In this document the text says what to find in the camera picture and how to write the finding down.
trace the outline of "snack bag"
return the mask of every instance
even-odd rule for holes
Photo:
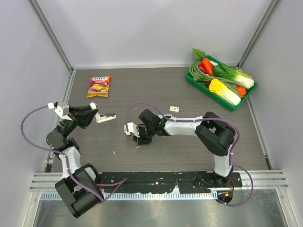
[[[95,96],[108,97],[109,80],[111,77],[91,77],[89,91],[86,97],[92,98]]]

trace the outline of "metal floor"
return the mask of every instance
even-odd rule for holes
[[[137,102],[148,102],[169,114],[169,106],[179,106],[176,117],[197,117],[212,111],[234,122],[241,139],[232,162],[248,170],[266,170],[267,165],[247,103],[229,112],[214,100],[188,84],[188,68],[141,68],[77,70],[69,104],[88,105],[95,102],[101,113],[114,111],[117,118],[86,129],[77,128],[73,136],[80,147],[81,164],[91,163],[99,172],[124,171],[196,171],[213,170],[213,155],[195,137],[153,137],[150,145],[136,149],[137,144],[125,136],[123,125],[128,108]],[[90,77],[112,76],[109,97],[86,98]],[[147,106],[131,111],[130,121],[140,123],[138,115]],[[61,172],[55,158],[52,172]]]
[[[249,190],[234,192],[233,203]],[[74,218],[62,201],[40,201],[34,227],[286,227],[275,190],[256,190],[241,207],[215,200],[108,201]]]

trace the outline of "gray table surface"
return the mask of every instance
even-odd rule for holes
[[[239,110],[230,112],[188,84],[188,68],[139,68],[77,70],[69,105],[81,106],[95,102],[100,113],[114,111],[117,118],[86,129],[77,128],[71,134],[81,152],[81,164],[91,163],[99,172],[119,171],[196,171],[213,170],[214,157],[196,137],[153,137],[150,145],[137,144],[123,132],[128,108],[137,102],[148,102],[169,114],[169,106],[180,107],[175,117],[197,117],[212,111],[234,122],[241,139],[232,162],[248,170],[266,170],[267,165],[256,129],[245,102]],[[109,97],[86,98],[90,77],[112,76]],[[130,113],[130,121],[140,123],[138,115],[148,106],[139,106]],[[61,172],[61,162],[54,160],[52,172]]]

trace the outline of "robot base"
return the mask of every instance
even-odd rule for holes
[[[171,193],[177,185],[183,193],[206,193],[212,188],[239,188],[242,181],[239,173],[232,173],[231,183],[219,185],[211,172],[117,172],[101,173],[105,184],[117,183],[127,178],[127,181],[116,193]],[[113,187],[105,188],[105,192],[112,192]]]

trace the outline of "wire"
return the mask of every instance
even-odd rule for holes
[[[244,205],[246,204],[252,197],[253,195],[253,192],[254,192],[254,183],[253,183],[253,180],[252,180],[252,177],[251,175],[249,174],[249,172],[244,169],[243,167],[241,166],[238,166],[238,165],[233,165],[232,164],[232,150],[234,149],[234,147],[236,146],[236,144],[238,143],[239,139],[240,139],[240,131],[238,129],[238,127],[236,125],[234,125],[232,122],[228,121],[228,120],[225,120],[225,119],[222,119],[222,118],[200,118],[200,119],[195,119],[194,121],[193,120],[181,120],[181,119],[170,119],[168,117],[166,117],[157,107],[149,104],[149,103],[145,103],[145,102],[142,102],[142,103],[136,103],[134,105],[132,105],[128,111],[127,111],[127,114],[126,114],[126,118],[125,118],[125,126],[126,126],[126,131],[129,132],[128,130],[128,118],[129,118],[129,113],[131,111],[132,108],[134,108],[135,106],[137,105],[149,105],[150,107],[154,108],[156,111],[159,112],[160,115],[162,115],[163,118],[165,118],[167,121],[170,121],[170,122],[205,122],[205,121],[219,121],[219,122],[224,122],[224,123],[227,123],[229,124],[230,126],[232,126],[236,132],[237,132],[237,139],[235,140],[235,142],[232,144],[232,147],[230,148],[230,152],[229,152],[229,165],[230,166],[233,166],[233,167],[237,167],[237,168],[240,168],[242,169],[245,173],[247,173],[247,175],[249,176],[250,178],[250,182],[251,182],[251,192],[250,192],[250,195],[249,197],[247,198],[247,200],[245,200],[243,203],[240,203],[240,204],[226,204],[226,206],[230,206],[230,207],[238,207],[238,206],[241,206],[241,205]]]
[[[109,183],[109,184],[103,184],[103,183],[98,183],[98,186],[116,186],[119,185],[121,182],[124,182],[124,180],[118,182],[118,183]]]
[[[51,151],[51,152],[54,152],[54,153],[56,153],[56,154],[65,156],[67,172],[68,172],[70,178],[71,178],[77,185],[79,185],[80,187],[82,187],[82,188],[85,189],[86,191],[88,191],[88,192],[92,193],[93,195],[95,195],[95,196],[100,200],[101,203],[105,202],[109,197],[107,197],[106,199],[103,199],[97,192],[93,191],[93,190],[90,189],[89,187],[87,187],[87,186],[83,185],[82,183],[80,183],[80,182],[72,175],[72,173],[71,173],[71,171],[70,171],[69,159],[68,159],[68,156],[67,156],[66,154],[64,154],[63,152],[58,151],[58,150],[52,150],[52,149],[49,149],[49,148],[41,147],[41,146],[39,146],[39,145],[33,143],[32,141],[30,141],[30,140],[26,137],[26,135],[24,134],[23,125],[24,125],[25,120],[26,120],[31,114],[33,114],[34,112],[37,112],[38,110],[42,110],[42,109],[46,109],[46,108],[48,108],[47,105],[41,106],[41,107],[39,107],[39,108],[37,108],[37,109],[34,109],[34,110],[32,110],[31,112],[29,112],[29,113],[22,119],[21,125],[20,125],[21,135],[23,136],[23,138],[25,139],[26,142],[28,142],[30,145],[32,145],[32,146],[35,147],[35,148],[39,148],[39,149],[41,149],[41,150],[46,150],[46,151]],[[117,184],[119,184],[119,186],[118,186],[115,190],[113,190],[113,192],[115,192],[115,191],[116,191],[116,190],[117,190],[117,189],[118,189],[126,180],[127,180],[127,178],[125,178],[123,181],[117,183]],[[112,186],[112,185],[111,185],[111,184],[103,184],[103,186]]]

